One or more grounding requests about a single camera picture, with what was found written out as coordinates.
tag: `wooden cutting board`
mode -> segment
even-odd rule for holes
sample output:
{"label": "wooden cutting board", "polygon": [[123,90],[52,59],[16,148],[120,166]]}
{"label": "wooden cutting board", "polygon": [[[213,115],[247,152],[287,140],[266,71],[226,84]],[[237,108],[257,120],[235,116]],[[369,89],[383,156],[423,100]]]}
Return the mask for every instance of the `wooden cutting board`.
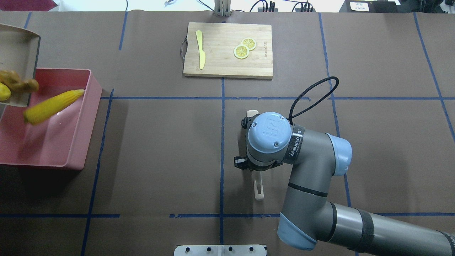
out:
{"label": "wooden cutting board", "polygon": [[[199,69],[197,30],[202,31],[202,49],[206,53],[203,69]],[[247,58],[237,59],[234,48],[246,37],[256,40],[256,48]],[[273,78],[271,25],[190,22],[187,39],[185,76]]]}

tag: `lemon slice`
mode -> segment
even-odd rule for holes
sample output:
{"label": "lemon slice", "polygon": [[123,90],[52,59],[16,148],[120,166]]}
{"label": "lemon slice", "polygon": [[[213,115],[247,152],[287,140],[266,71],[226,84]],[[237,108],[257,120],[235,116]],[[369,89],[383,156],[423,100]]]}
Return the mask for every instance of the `lemon slice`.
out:
{"label": "lemon slice", "polygon": [[246,45],[238,45],[234,48],[234,56],[237,57],[238,59],[244,59],[248,57],[250,54],[250,50]]}
{"label": "lemon slice", "polygon": [[251,37],[244,38],[242,40],[242,44],[246,45],[250,51],[252,51],[256,48],[256,40],[254,40]]}

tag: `dark red object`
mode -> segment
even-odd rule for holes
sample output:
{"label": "dark red object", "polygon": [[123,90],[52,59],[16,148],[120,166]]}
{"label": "dark red object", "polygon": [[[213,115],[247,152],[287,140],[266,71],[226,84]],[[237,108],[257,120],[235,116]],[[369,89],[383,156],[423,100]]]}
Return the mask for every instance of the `dark red object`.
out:
{"label": "dark red object", "polygon": [[0,0],[0,10],[49,11],[57,4],[52,0]]}

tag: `pink bin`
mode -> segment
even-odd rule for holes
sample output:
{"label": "pink bin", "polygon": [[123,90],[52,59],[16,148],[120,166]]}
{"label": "pink bin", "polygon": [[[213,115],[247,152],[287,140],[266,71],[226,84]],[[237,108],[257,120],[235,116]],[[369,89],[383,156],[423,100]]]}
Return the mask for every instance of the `pink bin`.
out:
{"label": "pink bin", "polygon": [[25,108],[6,106],[0,119],[0,164],[81,170],[95,123],[102,88],[87,69],[38,68],[40,90],[30,106],[60,93],[85,89],[82,98],[36,126],[24,124]]}

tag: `white label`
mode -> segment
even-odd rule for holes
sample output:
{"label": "white label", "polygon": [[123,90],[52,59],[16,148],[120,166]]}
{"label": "white label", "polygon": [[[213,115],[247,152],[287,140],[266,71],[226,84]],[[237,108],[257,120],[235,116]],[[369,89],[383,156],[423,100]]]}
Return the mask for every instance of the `white label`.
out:
{"label": "white label", "polygon": [[349,4],[351,5],[351,10],[369,11],[368,3],[349,2]]}

